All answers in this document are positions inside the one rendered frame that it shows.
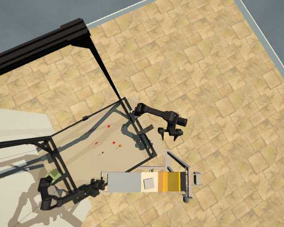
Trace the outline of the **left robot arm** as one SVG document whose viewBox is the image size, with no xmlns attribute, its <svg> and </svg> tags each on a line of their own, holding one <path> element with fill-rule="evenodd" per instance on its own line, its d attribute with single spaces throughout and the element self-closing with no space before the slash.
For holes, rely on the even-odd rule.
<svg viewBox="0 0 284 227">
<path fill-rule="evenodd" d="M 170 124 L 174 125 L 180 125 L 180 126 L 186 126 L 187 119 L 179 117 L 179 114 L 173 111 L 160 111 L 154 108 L 150 108 L 149 106 L 138 103 L 137 107 L 135 107 L 135 110 L 133 111 L 133 115 L 135 116 L 141 116 L 144 113 L 150 113 L 159 117 L 162 117 L 164 120 L 166 120 Z M 169 126 L 167 129 L 167 132 L 169 132 L 169 136 L 176 136 L 179 134 L 179 129 L 175 129 L 175 127 Z"/>
</svg>

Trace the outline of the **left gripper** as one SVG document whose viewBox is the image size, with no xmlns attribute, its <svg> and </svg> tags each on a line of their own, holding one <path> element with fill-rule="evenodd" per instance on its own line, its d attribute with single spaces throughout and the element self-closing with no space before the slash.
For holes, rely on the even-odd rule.
<svg viewBox="0 0 284 227">
<path fill-rule="evenodd" d="M 169 126 L 171 126 L 171 127 L 176 127 L 176 125 L 174 125 L 174 124 L 170 124 L 170 123 L 167 123 L 167 124 L 168 124 L 168 125 L 167 125 L 167 128 L 168 128 Z M 159 128 L 158 128 L 158 133 L 161 134 L 162 140 L 163 140 L 163 137 L 164 137 L 164 132 L 167 132 L 167 129 L 163 129 L 162 127 L 159 127 Z M 179 134 L 176 135 L 176 136 L 174 136 L 174 141 L 177 139 L 178 136 L 181 136 L 181 135 L 183 135 L 183 131 L 182 131 L 181 129 L 179 129 Z"/>
</svg>

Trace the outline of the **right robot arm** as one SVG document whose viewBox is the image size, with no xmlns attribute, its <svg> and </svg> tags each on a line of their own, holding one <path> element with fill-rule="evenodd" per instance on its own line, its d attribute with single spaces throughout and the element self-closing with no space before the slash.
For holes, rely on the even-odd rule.
<svg viewBox="0 0 284 227">
<path fill-rule="evenodd" d="M 75 199 L 75 198 L 82 198 L 82 197 L 88 197 L 88 195 L 92 197 L 96 197 L 97 195 L 100 194 L 99 188 L 95 189 L 93 188 L 92 185 L 89 186 L 82 186 L 78 188 L 75 192 L 64 196 L 64 197 L 57 197 L 56 195 L 49 195 L 47 189 L 49 184 L 53 181 L 54 179 L 51 176 L 47 176 L 46 178 L 41 178 L 38 186 L 38 192 L 41 193 L 41 208 L 40 210 L 43 211 L 48 211 L 52 210 L 54 208 L 61 207 L 63 204 Z M 86 193 L 86 195 L 85 195 Z M 52 199 L 57 201 L 57 204 L 54 206 L 51 206 L 51 201 Z"/>
</svg>

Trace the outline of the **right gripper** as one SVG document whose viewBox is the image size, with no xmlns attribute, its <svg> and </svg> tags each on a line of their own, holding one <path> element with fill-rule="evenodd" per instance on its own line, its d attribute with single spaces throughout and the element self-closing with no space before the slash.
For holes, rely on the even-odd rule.
<svg viewBox="0 0 284 227">
<path fill-rule="evenodd" d="M 99 188 L 100 187 L 100 190 L 105 190 L 105 181 L 101 181 L 101 180 L 96 180 L 95 182 L 94 182 L 94 180 L 95 179 L 92 179 L 91 180 L 91 185 L 93 186 L 93 188 L 95 188 L 95 189 L 97 189 L 97 188 Z"/>
</svg>

